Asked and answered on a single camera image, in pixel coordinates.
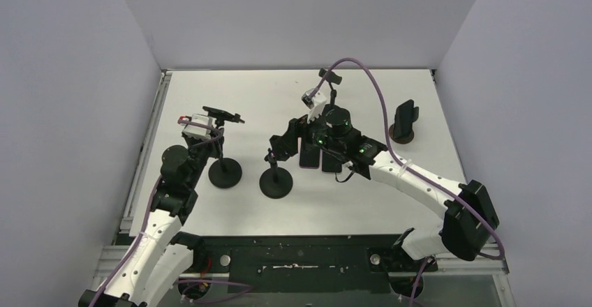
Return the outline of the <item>black round-base phone stand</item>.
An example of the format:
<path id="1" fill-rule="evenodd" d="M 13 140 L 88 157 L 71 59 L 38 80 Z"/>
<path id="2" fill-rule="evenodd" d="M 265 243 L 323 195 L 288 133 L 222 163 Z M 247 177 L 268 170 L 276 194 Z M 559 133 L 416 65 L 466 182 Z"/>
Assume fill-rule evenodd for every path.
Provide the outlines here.
<path id="1" fill-rule="evenodd" d="M 337 90 L 334 88 L 334 85 L 340 85 L 342 82 L 342 76 L 337 75 L 333 71 L 328 71 L 325 68 L 321 68 L 319 70 L 319 77 L 324 78 L 326 83 L 328 83 L 330 87 L 330 103 L 329 108 L 332 109 L 335 107 L 336 97 L 337 97 Z"/>

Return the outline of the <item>purple-edged black smartphone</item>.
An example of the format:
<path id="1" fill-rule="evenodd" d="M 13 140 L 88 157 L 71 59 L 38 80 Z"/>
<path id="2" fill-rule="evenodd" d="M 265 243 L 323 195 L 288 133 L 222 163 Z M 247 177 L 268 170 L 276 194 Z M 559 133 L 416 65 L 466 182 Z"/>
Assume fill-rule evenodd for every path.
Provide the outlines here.
<path id="1" fill-rule="evenodd" d="M 318 169 L 320 167 L 321 151 L 312 144 L 307 144 L 303 139 L 299 145 L 299 167 L 302 169 Z"/>

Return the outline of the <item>black smartphone white edge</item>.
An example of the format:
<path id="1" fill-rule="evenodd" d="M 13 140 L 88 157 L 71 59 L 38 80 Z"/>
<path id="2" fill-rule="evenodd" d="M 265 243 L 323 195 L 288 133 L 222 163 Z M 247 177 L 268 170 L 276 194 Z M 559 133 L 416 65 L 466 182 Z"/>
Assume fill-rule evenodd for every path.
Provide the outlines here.
<path id="1" fill-rule="evenodd" d="M 322 152 L 321 161 L 321 171 L 323 173 L 340 174 L 342 172 L 342 163 L 324 151 Z"/>

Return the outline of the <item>tall black tripod phone stand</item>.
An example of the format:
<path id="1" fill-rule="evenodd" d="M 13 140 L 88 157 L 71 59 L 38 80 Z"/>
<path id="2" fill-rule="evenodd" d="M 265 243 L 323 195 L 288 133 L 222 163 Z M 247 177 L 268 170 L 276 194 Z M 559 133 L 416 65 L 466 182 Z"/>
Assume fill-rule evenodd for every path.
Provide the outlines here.
<path id="1" fill-rule="evenodd" d="M 210 182 L 217 188 L 227 189 L 236 186 L 242 178 L 242 167 L 234 159 L 223 155 L 223 137 L 213 143 L 212 163 L 208 171 Z"/>

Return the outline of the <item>dark blue-edged smartphone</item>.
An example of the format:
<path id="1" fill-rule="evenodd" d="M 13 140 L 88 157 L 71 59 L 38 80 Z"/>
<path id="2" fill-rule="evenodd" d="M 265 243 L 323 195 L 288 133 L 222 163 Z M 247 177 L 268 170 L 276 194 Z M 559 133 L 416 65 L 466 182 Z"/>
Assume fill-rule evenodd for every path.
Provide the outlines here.
<path id="1" fill-rule="evenodd" d="M 394 116 L 394 124 L 399 130 L 408 132 L 410 129 L 413 129 L 413 123 L 416 122 L 418 118 L 419 107 L 415 106 L 415 101 L 410 99 L 397 107 Z"/>

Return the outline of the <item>black phone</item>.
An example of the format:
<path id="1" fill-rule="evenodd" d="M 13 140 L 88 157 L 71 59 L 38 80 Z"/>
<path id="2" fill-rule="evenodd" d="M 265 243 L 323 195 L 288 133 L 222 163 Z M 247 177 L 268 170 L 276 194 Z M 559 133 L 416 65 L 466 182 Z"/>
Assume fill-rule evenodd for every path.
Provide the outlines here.
<path id="1" fill-rule="evenodd" d="M 214 107 L 203 106 L 202 109 L 207 113 L 208 117 L 214 119 L 214 123 L 217 127 L 221 127 L 225 122 L 230 123 L 245 123 L 241 115 L 238 113 L 232 114 L 225 110 L 220 110 Z"/>

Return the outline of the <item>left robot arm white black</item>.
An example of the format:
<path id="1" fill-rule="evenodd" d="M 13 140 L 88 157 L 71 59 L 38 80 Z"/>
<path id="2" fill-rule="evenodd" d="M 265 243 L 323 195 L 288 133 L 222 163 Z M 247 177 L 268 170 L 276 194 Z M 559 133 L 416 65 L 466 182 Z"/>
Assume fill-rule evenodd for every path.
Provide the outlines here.
<path id="1" fill-rule="evenodd" d="M 82 294 L 79 306 L 157 306 L 183 271 L 206 265 L 206 251 L 182 244 L 177 235 L 193 210 L 195 187 L 223 131 L 213 128 L 210 138 L 183 137 L 186 146 L 173 145 L 161 156 L 161 174 L 138 235 L 98 288 Z"/>

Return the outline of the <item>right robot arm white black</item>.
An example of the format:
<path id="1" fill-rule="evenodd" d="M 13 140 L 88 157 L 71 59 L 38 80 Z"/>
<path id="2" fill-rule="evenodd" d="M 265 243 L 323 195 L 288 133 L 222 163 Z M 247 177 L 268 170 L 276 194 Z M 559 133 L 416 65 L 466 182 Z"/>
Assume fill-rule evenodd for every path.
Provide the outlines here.
<path id="1" fill-rule="evenodd" d="M 473 261 L 499 225 L 483 184 L 446 179 L 390 153 L 386 144 L 354 128 L 344 108 L 326 108 L 313 121 L 307 115 L 291 119 L 286 132 L 271 136 L 269 143 L 279 161 L 295 156 L 302 144 L 320 149 L 351 172 L 391 186 L 434 212 L 441 223 L 426 230 L 409 228 L 394 244 L 392 259 L 400 269 L 441 253 Z"/>

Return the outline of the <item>brown wooden round phone stand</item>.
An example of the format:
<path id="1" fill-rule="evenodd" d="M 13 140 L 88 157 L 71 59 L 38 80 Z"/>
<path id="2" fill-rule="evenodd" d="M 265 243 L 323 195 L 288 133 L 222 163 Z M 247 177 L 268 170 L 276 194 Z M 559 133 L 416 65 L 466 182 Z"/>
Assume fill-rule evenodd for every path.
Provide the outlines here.
<path id="1" fill-rule="evenodd" d="M 392 124 L 388 130 L 389 138 L 397 144 L 408 144 L 413 141 L 415 132 L 410 129 L 408 132 L 399 130 L 395 124 Z"/>

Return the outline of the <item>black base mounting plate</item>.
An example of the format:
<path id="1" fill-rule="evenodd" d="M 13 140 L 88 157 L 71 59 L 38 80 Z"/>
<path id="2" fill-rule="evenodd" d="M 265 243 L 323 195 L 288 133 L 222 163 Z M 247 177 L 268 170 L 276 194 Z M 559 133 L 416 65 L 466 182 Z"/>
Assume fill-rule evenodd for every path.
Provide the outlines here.
<path id="1" fill-rule="evenodd" d="M 173 244 L 193 249 L 187 274 L 247 284 L 255 293 L 390 292 L 389 274 L 410 288 L 421 261 L 396 243 L 398 234 L 199 237 L 180 232 Z"/>

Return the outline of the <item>aluminium frame rail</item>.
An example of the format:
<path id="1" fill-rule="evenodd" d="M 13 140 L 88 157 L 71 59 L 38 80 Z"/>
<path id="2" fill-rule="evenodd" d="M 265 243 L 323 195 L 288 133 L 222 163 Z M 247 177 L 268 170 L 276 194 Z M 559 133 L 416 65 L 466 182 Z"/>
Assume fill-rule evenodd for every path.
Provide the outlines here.
<path id="1" fill-rule="evenodd" d="M 166 94 L 168 92 L 171 77 L 171 70 L 162 70 L 161 81 L 158 84 L 156 96 L 149 117 L 148 127 L 145 133 L 145 138 L 142 140 L 142 146 L 140 147 L 140 155 L 135 166 L 133 180 L 126 200 L 126 206 L 124 207 L 124 212 L 122 214 L 119 227 L 117 228 L 117 232 L 114 235 L 110 246 L 115 246 L 116 244 L 121 244 L 124 246 L 133 245 L 133 237 L 130 237 L 129 234 L 133 225 L 133 219 L 135 218 L 135 211 L 138 208 L 137 202 L 140 197 L 140 191 L 145 177 L 147 163 L 149 161 L 152 144 L 156 135 L 156 129 L 158 128 L 160 115 Z M 106 299 L 104 302 L 101 301 L 102 298 L 105 298 L 103 291 L 101 291 L 102 284 L 106 279 L 110 278 L 110 275 L 113 274 L 114 271 L 111 271 L 104 276 L 99 275 L 98 271 L 99 267 L 97 267 L 93 278 L 93 283 L 98 283 L 97 288 L 95 290 L 91 290 L 90 293 L 84 293 L 79 300 L 78 306 L 115 306 L 117 298 L 115 299 L 115 302 L 110 302 L 109 299 Z"/>

